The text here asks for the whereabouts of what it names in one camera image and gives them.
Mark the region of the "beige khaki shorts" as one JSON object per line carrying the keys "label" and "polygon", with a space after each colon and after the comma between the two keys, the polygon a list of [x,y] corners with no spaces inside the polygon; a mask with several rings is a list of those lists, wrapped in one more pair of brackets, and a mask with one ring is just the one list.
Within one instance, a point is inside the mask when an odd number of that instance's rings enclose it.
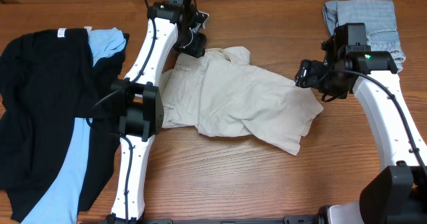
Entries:
{"label": "beige khaki shorts", "polygon": [[208,137],[254,135],[291,155],[323,107],[310,89],[250,65],[245,47],[181,54],[161,76],[163,128],[194,126]]}

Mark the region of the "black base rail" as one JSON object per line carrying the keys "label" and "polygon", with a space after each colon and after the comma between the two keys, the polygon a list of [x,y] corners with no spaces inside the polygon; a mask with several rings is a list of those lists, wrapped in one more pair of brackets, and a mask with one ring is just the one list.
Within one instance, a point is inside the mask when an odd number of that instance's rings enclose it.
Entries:
{"label": "black base rail", "polygon": [[315,215],[287,215],[279,219],[206,219],[206,220],[172,220],[144,219],[143,224],[315,224]]}

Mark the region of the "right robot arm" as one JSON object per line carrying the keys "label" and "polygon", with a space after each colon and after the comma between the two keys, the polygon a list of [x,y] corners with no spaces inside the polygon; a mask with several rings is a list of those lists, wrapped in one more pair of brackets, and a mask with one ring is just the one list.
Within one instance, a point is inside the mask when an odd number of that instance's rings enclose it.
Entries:
{"label": "right robot arm", "polygon": [[372,51],[363,23],[334,29],[323,61],[304,59],[296,86],[314,88],[327,103],[353,94],[372,130],[381,172],[357,201],[321,207],[309,223],[425,223],[426,144],[405,103],[398,68],[387,51]]}

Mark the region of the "black t-shirt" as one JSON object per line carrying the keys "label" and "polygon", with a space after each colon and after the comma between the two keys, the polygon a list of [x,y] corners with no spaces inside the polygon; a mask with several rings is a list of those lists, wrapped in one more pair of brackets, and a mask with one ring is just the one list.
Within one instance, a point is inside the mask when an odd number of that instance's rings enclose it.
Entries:
{"label": "black t-shirt", "polygon": [[[97,90],[89,32],[28,33],[1,54],[1,189],[14,221],[24,223],[58,175],[75,118],[106,118],[118,125],[111,101]],[[107,134],[117,137],[116,130]]]}

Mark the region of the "light blue t-shirt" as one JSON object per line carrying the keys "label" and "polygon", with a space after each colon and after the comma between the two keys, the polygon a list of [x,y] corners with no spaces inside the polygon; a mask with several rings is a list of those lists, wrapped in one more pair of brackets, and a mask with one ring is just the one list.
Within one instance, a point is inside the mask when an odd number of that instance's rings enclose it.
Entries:
{"label": "light blue t-shirt", "polygon": [[[88,33],[95,83],[100,97],[109,94],[121,71],[129,35],[117,28]],[[91,208],[113,174],[119,139],[107,133],[116,129],[106,118],[74,120],[73,134],[58,175],[24,223],[76,223],[81,211]]]}

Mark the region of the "folded light blue jeans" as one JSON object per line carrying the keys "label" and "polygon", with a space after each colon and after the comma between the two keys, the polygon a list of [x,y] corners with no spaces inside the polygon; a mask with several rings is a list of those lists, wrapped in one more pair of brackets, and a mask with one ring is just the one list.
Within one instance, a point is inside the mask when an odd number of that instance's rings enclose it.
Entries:
{"label": "folded light blue jeans", "polygon": [[391,0],[349,0],[324,3],[322,14],[330,35],[347,23],[364,23],[366,38],[373,51],[391,54],[398,71],[403,70],[406,56],[402,50],[394,3]]}

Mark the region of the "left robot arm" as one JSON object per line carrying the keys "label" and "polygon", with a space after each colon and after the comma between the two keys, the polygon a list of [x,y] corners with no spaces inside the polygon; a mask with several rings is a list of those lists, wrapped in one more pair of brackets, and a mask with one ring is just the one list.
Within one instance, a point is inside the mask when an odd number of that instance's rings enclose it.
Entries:
{"label": "left robot arm", "polygon": [[208,13],[196,0],[167,0],[147,6],[147,33],[125,79],[114,81],[103,98],[115,105],[121,163],[115,201],[105,223],[143,223],[143,198],[149,152],[161,131],[164,109],[158,87],[169,52],[192,57],[205,53]]}

